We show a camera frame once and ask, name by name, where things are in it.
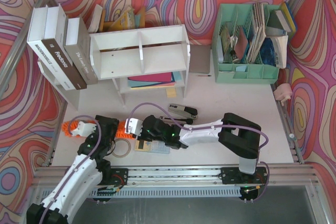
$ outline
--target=white table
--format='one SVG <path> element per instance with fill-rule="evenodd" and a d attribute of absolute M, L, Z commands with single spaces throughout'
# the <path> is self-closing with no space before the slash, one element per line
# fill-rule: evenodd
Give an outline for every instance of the white table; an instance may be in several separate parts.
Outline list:
<path fill-rule="evenodd" d="M 150 90 L 130 94 L 126 97 L 126 107 L 121 105 L 112 80 L 100 81 L 88 86 L 86 95 L 81 96 L 79 111 L 67 107 L 64 121 L 86 114 L 125 120 L 131 110 L 142 102 L 153 102 L 167 109 L 169 103 L 192 106 L 198 109 L 198 120 L 194 124 L 213 122 L 222 119 L 226 112 L 233 112 L 261 126 L 269 137 L 269 143 L 260 151 L 260 161 L 269 164 L 293 163 L 293 158 L 282 127 L 280 115 L 270 85 L 216 84 L 211 77 L 199 77 L 190 73 L 187 95 L 177 93 L 176 98 L 167 98 L 165 90 Z M 145 119 L 148 115 L 161 116 L 163 113 L 153 106 L 140 107 L 135 118 Z M 66 137 L 60 133 L 54 154 L 53 166 L 69 166 L 73 163 L 79 145 L 85 139 Z M 113 166 L 153 166 L 153 165 L 224 165 L 238 164 L 238 156 L 220 143 L 197 144 L 187 149 L 173 150 L 169 154 L 153 154 L 134 151 L 135 140 L 131 140 L 132 151 L 124 158 L 112 155 L 106 159 Z M 118 142 L 116 153 L 123 154 L 126 143 Z"/>

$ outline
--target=gray notebook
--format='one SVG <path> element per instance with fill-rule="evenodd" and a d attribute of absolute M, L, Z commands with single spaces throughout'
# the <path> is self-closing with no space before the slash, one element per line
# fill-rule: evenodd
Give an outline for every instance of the gray notebook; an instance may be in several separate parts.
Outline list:
<path fill-rule="evenodd" d="M 190 45 L 191 73 L 210 73 L 210 50 L 211 46 Z"/>

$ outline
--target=green file organizer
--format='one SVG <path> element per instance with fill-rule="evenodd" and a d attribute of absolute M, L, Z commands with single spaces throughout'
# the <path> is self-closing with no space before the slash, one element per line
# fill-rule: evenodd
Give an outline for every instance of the green file organizer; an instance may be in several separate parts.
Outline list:
<path fill-rule="evenodd" d="M 268 21 L 269 13 L 279 9 L 279 5 L 264 5 L 265 24 Z M 233 15 L 238 12 L 238 18 L 234 32 L 239 32 L 239 27 L 243 26 L 246 33 L 249 32 L 252 16 L 253 5 L 252 4 L 221 4 L 219 7 L 214 35 L 212 38 L 212 55 L 215 69 L 215 79 L 218 83 L 251 83 L 251 84 L 273 84 L 277 81 L 279 75 L 279 68 L 266 65 L 262 63 L 260 54 L 255 63 L 248 63 L 244 58 L 243 63 L 218 63 L 217 57 L 217 43 L 221 43 L 218 40 L 218 35 L 221 33 L 225 22 L 231 22 Z M 246 66 L 245 72 L 238 72 L 236 68 L 239 66 Z"/>

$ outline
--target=gray floor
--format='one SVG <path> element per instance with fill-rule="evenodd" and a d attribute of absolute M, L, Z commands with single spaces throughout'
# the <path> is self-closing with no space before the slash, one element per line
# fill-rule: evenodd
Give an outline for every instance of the gray floor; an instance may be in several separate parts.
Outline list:
<path fill-rule="evenodd" d="M 86 201 L 73 224 L 282 224 L 315 223 L 304 187 L 268 187 L 259 202 L 237 198 L 112 199 L 96 205 Z"/>

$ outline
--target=book spine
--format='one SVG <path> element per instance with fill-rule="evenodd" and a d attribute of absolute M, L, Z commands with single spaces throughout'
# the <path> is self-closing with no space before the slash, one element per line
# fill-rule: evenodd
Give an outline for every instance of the book spine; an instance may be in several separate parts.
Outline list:
<path fill-rule="evenodd" d="M 52 55 L 44 46 L 41 40 L 30 41 L 28 42 L 28 44 L 65 90 L 75 89 L 75 86 L 71 83 L 66 74 L 58 66 L 58 63 L 52 57 Z"/>
<path fill-rule="evenodd" d="M 78 45 L 65 46 L 65 50 L 68 52 L 70 58 L 74 62 L 73 64 L 75 64 L 75 66 L 79 70 L 79 73 L 83 77 L 86 84 L 96 84 L 98 82 L 98 78 L 93 71 L 90 62 L 87 60 L 88 57 L 78 47 Z"/>
<path fill-rule="evenodd" d="M 86 89 L 87 85 L 80 75 L 78 69 L 75 65 L 71 65 L 67 57 L 65 56 L 63 50 L 58 45 L 55 39 L 43 39 L 42 43 L 45 45 L 47 50 L 51 53 L 52 57 L 58 63 L 58 66 L 67 75 L 71 83 L 75 86 L 77 90 Z"/>

